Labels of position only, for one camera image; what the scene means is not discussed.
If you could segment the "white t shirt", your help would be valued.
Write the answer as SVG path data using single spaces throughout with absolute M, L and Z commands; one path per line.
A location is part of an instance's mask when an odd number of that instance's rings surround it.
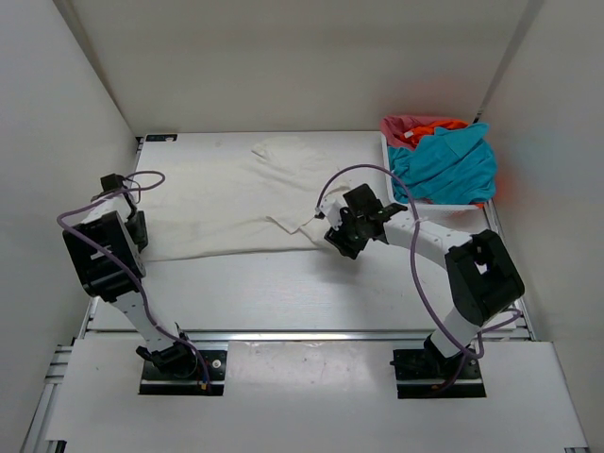
M 147 262 L 327 248 L 319 194 L 338 171 L 382 162 L 376 132 L 179 134 L 145 141 Z

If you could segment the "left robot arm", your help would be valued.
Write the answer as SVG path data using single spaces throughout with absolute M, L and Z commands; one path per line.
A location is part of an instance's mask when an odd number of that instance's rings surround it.
M 89 205 L 57 217 L 62 238 L 83 290 L 120 311 L 142 336 L 137 354 L 160 372 L 176 378 L 210 382 L 208 366 L 175 321 L 164 320 L 143 287 L 146 269 L 141 253 L 148 246 L 145 215 L 134 194 L 156 189 L 165 181 L 160 171 L 141 171 L 159 181 L 143 186 L 128 176 L 100 178 L 101 192 Z

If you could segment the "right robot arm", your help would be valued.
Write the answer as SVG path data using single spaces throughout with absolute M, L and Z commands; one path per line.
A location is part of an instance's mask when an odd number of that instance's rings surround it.
M 344 257 L 354 260 L 369 242 L 379 241 L 445 270 L 453 307 L 418 355 L 398 362 L 412 379 L 448 376 L 482 329 L 525 292 L 506 246 L 491 229 L 469 234 L 423 220 L 408 206 L 383 205 L 366 184 L 345 193 L 342 202 L 324 198 L 315 212 L 329 223 L 326 241 Z

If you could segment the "small black label plate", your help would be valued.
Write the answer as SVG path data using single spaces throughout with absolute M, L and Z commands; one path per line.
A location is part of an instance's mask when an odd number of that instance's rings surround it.
M 144 138 L 146 143 L 170 143 L 177 140 L 177 134 L 147 134 Z

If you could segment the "orange shirt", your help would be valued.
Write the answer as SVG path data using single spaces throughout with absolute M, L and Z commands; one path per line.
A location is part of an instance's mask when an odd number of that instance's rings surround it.
M 416 147 L 424 137 L 433 135 L 437 128 L 459 130 L 468 126 L 469 124 L 462 120 L 438 120 L 428 125 L 413 127 L 405 131 L 400 139 L 403 143 Z

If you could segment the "pink shirt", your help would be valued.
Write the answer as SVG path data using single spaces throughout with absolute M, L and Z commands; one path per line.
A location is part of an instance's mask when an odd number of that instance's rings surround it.
M 428 125 L 438 120 L 460 120 L 446 117 L 416 116 L 416 115 L 388 115 L 380 121 L 380 132 L 386 136 L 387 145 L 392 147 L 405 147 L 414 149 L 400 139 L 401 135 L 416 126 Z

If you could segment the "teal polo shirt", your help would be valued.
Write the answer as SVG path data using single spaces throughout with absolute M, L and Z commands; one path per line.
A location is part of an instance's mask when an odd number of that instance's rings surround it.
M 394 197 L 408 196 L 434 205 L 475 205 L 495 196 L 497 162 L 485 140 L 490 127 L 474 123 L 461 129 L 436 127 L 410 150 L 387 147 Z

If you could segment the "white laundry basket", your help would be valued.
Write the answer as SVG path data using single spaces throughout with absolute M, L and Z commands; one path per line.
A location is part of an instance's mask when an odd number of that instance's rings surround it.
M 381 151 L 383 156 L 383 166 L 390 171 L 388 145 L 386 136 L 380 134 Z M 478 205 L 434 205 L 425 201 L 416 200 L 416 208 L 422 217 L 432 219 L 434 222 L 444 222 L 452 220 L 455 217 L 463 215 L 475 214 L 483 209 L 481 204 Z

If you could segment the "white front cover board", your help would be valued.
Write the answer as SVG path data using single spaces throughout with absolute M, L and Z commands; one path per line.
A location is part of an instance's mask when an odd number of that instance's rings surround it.
M 388 343 L 238 343 L 222 395 L 143 396 L 127 340 L 72 352 L 47 436 L 70 452 L 563 452 L 586 440 L 553 347 L 489 343 L 482 398 L 402 400 Z

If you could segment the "aluminium frame rail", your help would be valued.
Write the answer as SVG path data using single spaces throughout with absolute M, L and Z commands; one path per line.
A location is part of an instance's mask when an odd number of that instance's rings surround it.
M 427 331 L 383 330 L 383 331 L 194 331 L 188 333 L 196 343 L 211 342 L 322 342 L 322 341 L 423 341 Z M 529 341 L 529 330 L 518 327 L 511 331 L 500 330 L 487 332 L 487 341 Z M 140 334 L 126 330 L 89 329 L 81 339 L 136 339 Z

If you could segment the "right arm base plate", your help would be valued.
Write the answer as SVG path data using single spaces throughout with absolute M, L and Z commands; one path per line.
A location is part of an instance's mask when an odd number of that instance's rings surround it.
M 439 364 L 424 349 L 395 349 L 398 399 L 484 398 L 487 396 L 479 363 L 463 354 Z

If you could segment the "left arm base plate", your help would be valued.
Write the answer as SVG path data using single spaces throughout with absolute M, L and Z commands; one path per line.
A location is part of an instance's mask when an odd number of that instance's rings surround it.
M 138 346 L 143 359 L 139 384 L 141 395 L 222 396 L 227 371 L 227 351 L 199 349 L 201 360 L 185 345 L 176 343 L 165 351 L 150 353 Z

